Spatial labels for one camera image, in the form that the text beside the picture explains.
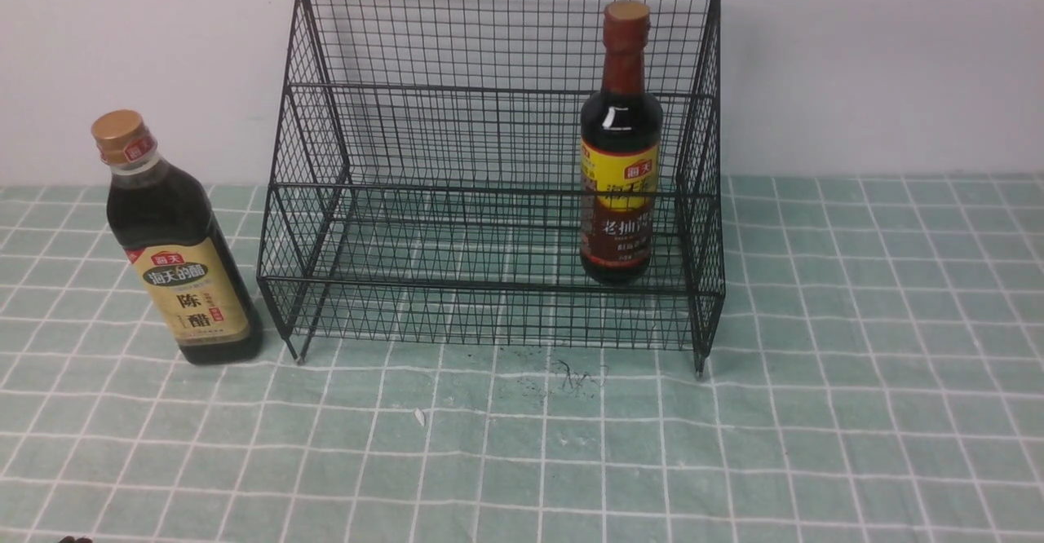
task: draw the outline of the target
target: bottle cap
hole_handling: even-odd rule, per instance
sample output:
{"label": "bottle cap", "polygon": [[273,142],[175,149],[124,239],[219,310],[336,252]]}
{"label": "bottle cap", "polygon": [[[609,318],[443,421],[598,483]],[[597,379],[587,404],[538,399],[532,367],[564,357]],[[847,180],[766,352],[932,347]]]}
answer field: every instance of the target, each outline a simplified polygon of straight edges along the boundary
{"label": "bottle cap", "polygon": [[106,113],[91,125],[91,135],[110,166],[130,164],[156,149],[156,138],[136,111]]}
{"label": "bottle cap", "polygon": [[606,5],[602,42],[610,52],[634,52],[645,47],[649,33],[649,5],[615,1]]}

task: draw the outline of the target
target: vinegar bottle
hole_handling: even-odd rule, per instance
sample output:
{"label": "vinegar bottle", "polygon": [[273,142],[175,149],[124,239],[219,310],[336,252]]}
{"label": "vinegar bottle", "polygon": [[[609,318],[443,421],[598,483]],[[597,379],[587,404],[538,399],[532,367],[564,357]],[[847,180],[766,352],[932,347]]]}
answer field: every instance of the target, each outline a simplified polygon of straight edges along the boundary
{"label": "vinegar bottle", "polygon": [[601,90],[580,110],[580,261],[603,284],[626,284],[648,267],[652,253],[651,196],[656,192],[663,109],[645,92],[642,51],[649,31],[644,3],[606,7]]}
{"label": "vinegar bottle", "polygon": [[256,356],[260,318],[203,186],[160,156],[138,113],[101,116],[91,134],[113,173],[109,227],[185,359]]}

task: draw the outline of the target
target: green checkered tablecloth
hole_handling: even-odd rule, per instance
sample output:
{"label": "green checkered tablecloth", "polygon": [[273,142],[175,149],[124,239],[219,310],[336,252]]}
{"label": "green checkered tablecloth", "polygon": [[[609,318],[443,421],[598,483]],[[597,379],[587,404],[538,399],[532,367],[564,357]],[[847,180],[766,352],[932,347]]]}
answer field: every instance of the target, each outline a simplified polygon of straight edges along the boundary
{"label": "green checkered tablecloth", "polygon": [[[722,186],[702,381],[496,344],[298,367],[274,331],[194,368],[104,188],[0,188],[0,541],[1044,541],[1044,181]],[[210,189],[251,279],[263,193]]]}

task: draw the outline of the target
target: dark liquid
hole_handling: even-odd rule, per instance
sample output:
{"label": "dark liquid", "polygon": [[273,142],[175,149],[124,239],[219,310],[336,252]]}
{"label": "dark liquid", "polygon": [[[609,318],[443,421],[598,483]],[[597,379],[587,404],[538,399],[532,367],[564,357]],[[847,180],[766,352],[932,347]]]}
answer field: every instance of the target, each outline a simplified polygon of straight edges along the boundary
{"label": "dark liquid", "polygon": [[[606,124],[610,108],[615,108],[612,123]],[[593,94],[580,110],[580,137],[589,145],[615,154],[642,152],[660,141],[663,109],[660,101],[645,93],[621,94],[608,89]],[[648,242],[651,243],[651,231]],[[648,267],[649,258],[627,267],[604,267],[580,254],[584,270],[594,280],[612,285],[633,282]]]}
{"label": "dark liquid", "polygon": [[250,321],[250,335],[224,344],[182,346],[195,364],[229,363],[255,357],[261,349],[261,321],[236,267],[207,193],[186,171],[160,161],[146,172],[113,174],[106,207],[109,227],[126,251],[152,245],[196,245],[210,237]]}

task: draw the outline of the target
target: black wire rack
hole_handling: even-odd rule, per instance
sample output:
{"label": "black wire rack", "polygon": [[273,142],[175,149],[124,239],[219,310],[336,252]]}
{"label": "black wire rack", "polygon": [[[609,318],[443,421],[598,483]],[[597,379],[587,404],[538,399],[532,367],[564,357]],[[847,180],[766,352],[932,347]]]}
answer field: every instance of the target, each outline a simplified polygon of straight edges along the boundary
{"label": "black wire rack", "polygon": [[578,161],[612,1],[295,0],[257,272],[299,362],[325,335],[693,349],[703,372],[725,299],[720,1],[640,0],[654,252],[609,287],[579,262]]}

